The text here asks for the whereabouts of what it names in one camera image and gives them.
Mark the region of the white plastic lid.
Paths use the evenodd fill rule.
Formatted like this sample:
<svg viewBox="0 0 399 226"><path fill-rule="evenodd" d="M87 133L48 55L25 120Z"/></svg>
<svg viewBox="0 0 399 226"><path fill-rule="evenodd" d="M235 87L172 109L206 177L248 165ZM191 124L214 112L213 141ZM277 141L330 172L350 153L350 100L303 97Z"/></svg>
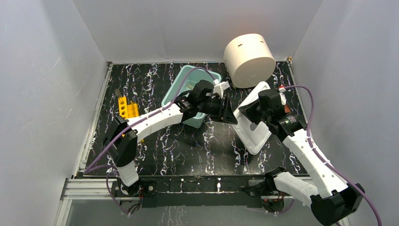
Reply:
<svg viewBox="0 0 399 226"><path fill-rule="evenodd" d="M265 123L260 122L255 126L243 113L239 111L239 107L253 103L258 99L258 93L262 90L270 89L267 82L262 81L250 92L250 94L239 104L234 110L233 114L236 117L238 124L233 124L232 128L241 142L244 144L245 149L251 155L257 155L267 140L271 136L271 132Z"/></svg>

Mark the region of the glass test tube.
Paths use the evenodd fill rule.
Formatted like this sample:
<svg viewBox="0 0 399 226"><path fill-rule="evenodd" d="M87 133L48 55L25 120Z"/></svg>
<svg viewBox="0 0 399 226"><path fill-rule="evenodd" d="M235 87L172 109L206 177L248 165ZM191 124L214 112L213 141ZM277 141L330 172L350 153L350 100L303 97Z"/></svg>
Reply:
<svg viewBox="0 0 399 226"><path fill-rule="evenodd" d="M118 98L123 98L122 94L120 93L120 91L118 89L115 89L115 93Z"/></svg>

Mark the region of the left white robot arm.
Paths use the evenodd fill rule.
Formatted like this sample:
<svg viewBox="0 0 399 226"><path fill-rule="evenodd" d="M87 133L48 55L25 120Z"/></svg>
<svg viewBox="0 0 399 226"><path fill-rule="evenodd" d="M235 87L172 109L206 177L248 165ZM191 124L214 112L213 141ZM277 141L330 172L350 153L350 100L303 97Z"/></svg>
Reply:
<svg viewBox="0 0 399 226"><path fill-rule="evenodd" d="M135 118L117 117L113 129L106 135L104 147L114 162L123 184L122 190L127 195L135 196L140 192L135 158L137 144L147 136L191 119L197 113L207 114L215 122L238 123L230 98L225 94L229 87L228 82L200 80L192 90L178 94L164 107Z"/></svg>

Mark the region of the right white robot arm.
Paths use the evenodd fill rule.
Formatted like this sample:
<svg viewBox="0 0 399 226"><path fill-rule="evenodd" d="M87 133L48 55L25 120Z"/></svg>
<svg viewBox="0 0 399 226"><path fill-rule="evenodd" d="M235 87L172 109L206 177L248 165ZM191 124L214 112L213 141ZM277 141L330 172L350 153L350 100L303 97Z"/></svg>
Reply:
<svg viewBox="0 0 399 226"><path fill-rule="evenodd" d="M309 184L279 167L265 174L265 190L271 195L287 193L308 206L324 226L331 226L356 212L363 200L363 187L350 184L328 166L310 140L305 119L287 113L282 93L276 89L253 90L236 110L238 119L249 127L259 125L275 135L304 166L312 179Z"/></svg>

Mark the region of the teal plastic bin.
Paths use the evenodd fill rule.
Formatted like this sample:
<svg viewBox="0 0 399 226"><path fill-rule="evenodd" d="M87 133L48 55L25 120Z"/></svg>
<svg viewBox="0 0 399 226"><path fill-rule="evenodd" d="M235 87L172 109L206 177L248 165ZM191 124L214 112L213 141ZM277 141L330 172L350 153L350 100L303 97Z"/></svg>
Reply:
<svg viewBox="0 0 399 226"><path fill-rule="evenodd" d="M175 95L179 95L185 91L192 91L184 87L186 81L198 83L201 80L206 80L213 84L213 80L221 81L221 79L222 77L218 73L209 72L208 70L199 67L185 65L181 68L179 74L167 91L161 102L161 105L162 107L167 106Z"/></svg>

